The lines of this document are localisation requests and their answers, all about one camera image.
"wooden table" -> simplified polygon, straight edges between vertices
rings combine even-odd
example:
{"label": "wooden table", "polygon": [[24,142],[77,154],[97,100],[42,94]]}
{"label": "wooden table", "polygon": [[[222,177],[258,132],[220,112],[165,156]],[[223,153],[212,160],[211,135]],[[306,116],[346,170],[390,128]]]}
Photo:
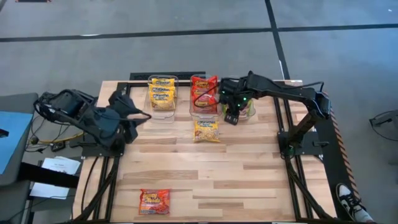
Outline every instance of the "wooden table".
{"label": "wooden table", "polygon": [[[108,104],[117,84],[117,81],[103,82],[97,106]],[[146,93],[146,87],[131,89],[131,98],[138,108],[144,108]],[[220,143],[193,143],[189,87],[180,87],[175,121],[146,122],[139,126],[138,138],[126,146],[119,166],[111,221],[294,221],[285,163],[277,143],[279,128],[273,98],[255,100],[254,106],[256,114],[237,126],[220,121]],[[290,107],[297,124],[307,110],[297,102],[290,102]],[[313,156],[302,156],[302,160],[309,191],[335,217],[323,164]],[[75,217],[80,214],[83,189],[93,161],[88,158],[83,163],[73,204]],[[88,182],[85,206],[96,193],[101,166],[102,159],[98,159]],[[170,215],[138,215],[140,189],[171,189]],[[302,195],[298,188],[297,191],[301,214],[305,217]],[[100,218],[104,217],[107,198],[105,193]]]}

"person's foot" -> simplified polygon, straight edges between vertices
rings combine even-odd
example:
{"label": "person's foot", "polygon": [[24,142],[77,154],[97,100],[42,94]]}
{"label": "person's foot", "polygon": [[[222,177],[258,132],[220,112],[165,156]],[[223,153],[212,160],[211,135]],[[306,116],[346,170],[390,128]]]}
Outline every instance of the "person's foot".
{"label": "person's foot", "polygon": [[336,195],[340,204],[346,209],[348,215],[356,222],[373,222],[372,217],[366,211],[365,207],[361,205],[350,189],[344,184],[336,186]]}

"snack bag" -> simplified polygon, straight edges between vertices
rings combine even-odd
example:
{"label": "snack bag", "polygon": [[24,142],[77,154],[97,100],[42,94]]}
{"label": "snack bag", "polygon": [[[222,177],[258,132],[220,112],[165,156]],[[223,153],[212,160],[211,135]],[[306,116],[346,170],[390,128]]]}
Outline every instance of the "snack bag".
{"label": "snack bag", "polygon": [[150,103],[154,110],[174,110],[174,93],[167,91],[163,93],[150,92]]}
{"label": "snack bag", "polygon": [[160,86],[174,86],[174,78],[153,78],[152,84]]}
{"label": "snack bag", "polygon": [[193,133],[193,142],[209,141],[219,142],[218,139],[218,121],[194,121],[195,129]]}
{"label": "snack bag", "polygon": [[169,214],[170,213],[170,190],[147,190],[141,189],[139,203],[139,214]]}
{"label": "snack bag", "polygon": [[[213,76],[207,80],[199,78],[199,77],[192,77],[192,88],[191,88],[191,96],[192,96],[192,102],[194,103],[195,100],[208,90],[214,88],[217,86],[217,76]],[[207,106],[207,105],[212,105],[217,102],[216,98],[216,88],[210,90],[207,94],[201,96],[197,102],[195,103],[198,106]],[[214,106],[208,106],[208,107],[198,107],[195,105],[192,105],[193,112],[196,113],[217,113],[217,105]]]}
{"label": "snack bag", "polygon": [[172,91],[174,93],[174,97],[177,97],[177,93],[175,92],[175,86],[159,86],[154,84],[148,84],[149,91],[151,93],[165,93]]}

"orange noodle package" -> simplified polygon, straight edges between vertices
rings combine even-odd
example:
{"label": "orange noodle package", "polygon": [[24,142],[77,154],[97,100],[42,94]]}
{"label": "orange noodle package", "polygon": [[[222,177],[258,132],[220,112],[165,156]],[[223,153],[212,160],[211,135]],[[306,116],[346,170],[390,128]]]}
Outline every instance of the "orange noodle package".
{"label": "orange noodle package", "polygon": [[217,113],[217,105],[216,105],[217,100],[215,97],[216,96],[217,79],[218,79],[218,77],[216,75],[212,76],[209,79],[192,77],[192,87],[191,87],[192,102],[191,103],[195,103],[193,105],[194,112],[206,113],[206,114]]}
{"label": "orange noodle package", "polygon": [[170,213],[170,190],[141,189],[139,214],[161,214]]}

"floor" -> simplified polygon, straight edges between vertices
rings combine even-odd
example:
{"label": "floor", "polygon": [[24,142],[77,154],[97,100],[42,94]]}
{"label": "floor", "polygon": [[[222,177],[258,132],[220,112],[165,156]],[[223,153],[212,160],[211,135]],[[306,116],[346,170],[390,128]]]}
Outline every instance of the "floor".
{"label": "floor", "polygon": [[[262,0],[54,0],[48,4],[8,0],[0,12],[0,95],[65,88],[97,95],[103,80],[127,80],[130,72],[205,70],[240,77],[253,70],[273,79],[289,75],[305,83],[321,80],[332,100],[363,203],[377,222],[395,223],[398,170],[389,161],[398,159],[397,143],[376,135],[368,119],[397,108],[398,30],[360,25],[397,24],[398,2],[271,0],[271,4],[278,27],[321,28],[279,32],[283,51],[275,47],[272,32],[3,42],[6,37],[271,28]],[[327,26],[355,30],[327,30]],[[281,53],[288,68],[283,75]],[[46,123],[38,135],[54,138],[58,128]],[[68,130],[65,136],[76,131]],[[379,131],[398,139],[389,125]],[[80,151],[26,153],[24,160],[36,163],[55,155],[79,156]],[[70,207],[44,211],[34,223],[62,222],[69,216]]]}

